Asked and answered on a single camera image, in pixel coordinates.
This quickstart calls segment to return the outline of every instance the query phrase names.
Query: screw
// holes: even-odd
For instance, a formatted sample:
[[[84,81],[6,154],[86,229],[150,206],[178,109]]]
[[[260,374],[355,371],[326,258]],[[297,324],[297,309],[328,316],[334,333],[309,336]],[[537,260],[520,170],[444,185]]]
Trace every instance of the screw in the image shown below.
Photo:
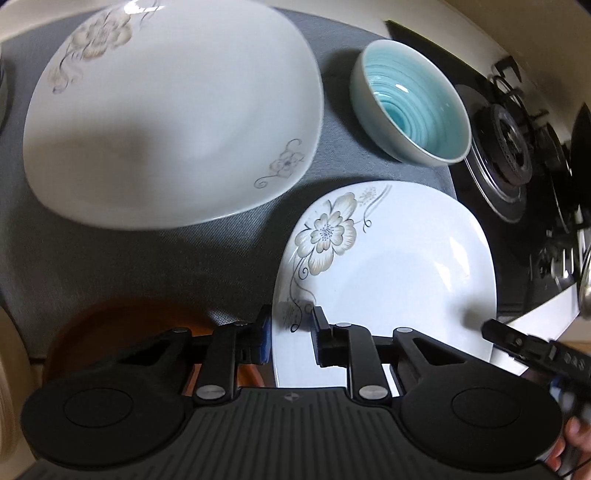
[[[359,396],[365,400],[380,400],[388,395],[388,390],[379,385],[365,385],[359,389]]]
[[[219,385],[204,385],[195,392],[202,400],[217,400],[222,398],[226,391]]]

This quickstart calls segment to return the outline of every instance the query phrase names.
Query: bowl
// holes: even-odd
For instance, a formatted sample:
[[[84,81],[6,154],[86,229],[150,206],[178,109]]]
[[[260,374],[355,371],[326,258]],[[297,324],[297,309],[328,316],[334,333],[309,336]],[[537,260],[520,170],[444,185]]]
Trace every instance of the bowl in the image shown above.
[[[470,120],[456,89],[403,43],[370,43],[353,68],[350,95],[363,129],[397,160],[439,167],[470,151]]]

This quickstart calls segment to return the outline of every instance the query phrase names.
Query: finger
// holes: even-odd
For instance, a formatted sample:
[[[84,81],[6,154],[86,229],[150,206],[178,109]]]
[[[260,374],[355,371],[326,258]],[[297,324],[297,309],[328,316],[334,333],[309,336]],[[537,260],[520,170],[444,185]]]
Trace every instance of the finger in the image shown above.
[[[579,465],[591,458],[591,453],[586,453],[581,457]],[[573,480],[591,480],[591,462],[581,467],[573,474]]]
[[[591,452],[591,426],[572,417],[565,430],[567,442],[584,452]]]
[[[546,460],[546,465],[548,465],[548,467],[554,472],[558,471],[561,464],[562,464],[562,461],[560,460],[559,457],[549,457]]]
[[[554,444],[554,447],[552,448],[552,451],[550,452],[548,457],[549,458],[556,458],[556,457],[560,456],[560,454],[562,454],[562,452],[564,452],[565,448],[566,448],[566,442],[564,441],[564,438],[560,437],[556,441],[556,443]]]

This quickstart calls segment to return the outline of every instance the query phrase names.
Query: black stovetop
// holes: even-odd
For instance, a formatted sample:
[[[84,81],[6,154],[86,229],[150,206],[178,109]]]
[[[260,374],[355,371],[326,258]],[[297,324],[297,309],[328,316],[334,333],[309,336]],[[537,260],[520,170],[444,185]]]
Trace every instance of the black stovetop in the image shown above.
[[[489,102],[495,102],[495,86],[472,67],[430,40],[394,22],[387,22],[393,40],[399,41],[429,58],[454,85],[466,85]],[[522,110],[505,104],[516,121]],[[450,167],[456,196],[477,218],[491,248],[497,285],[497,316],[520,316],[556,296],[561,290],[548,275],[540,276],[535,259],[547,241],[554,222],[554,197],[544,177],[528,185],[528,206],[516,224],[503,221],[481,195],[464,162]]]

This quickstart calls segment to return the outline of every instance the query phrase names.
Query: countertop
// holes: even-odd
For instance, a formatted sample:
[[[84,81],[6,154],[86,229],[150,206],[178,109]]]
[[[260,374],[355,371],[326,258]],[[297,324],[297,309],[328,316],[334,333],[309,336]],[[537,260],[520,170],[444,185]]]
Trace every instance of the countertop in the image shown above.
[[[58,18],[92,11],[113,3],[117,2],[9,0],[0,9],[0,41]],[[388,36],[384,20],[392,19],[442,46],[485,76],[491,74],[491,65],[506,55],[480,28],[439,0],[271,0],[265,3],[330,18],[384,37]],[[527,79],[523,87],[528,107],[549,109]],[[550,121],[561,139],[565,140],[568,133],[564,125],[554,118],[552,111]],[[567,329],[578,312],[576,287],[573,286],[517,319],[512,325],[525,333],[554,339]],[[500,353],[493,356],[493,363],[516,374],[525,369]]]

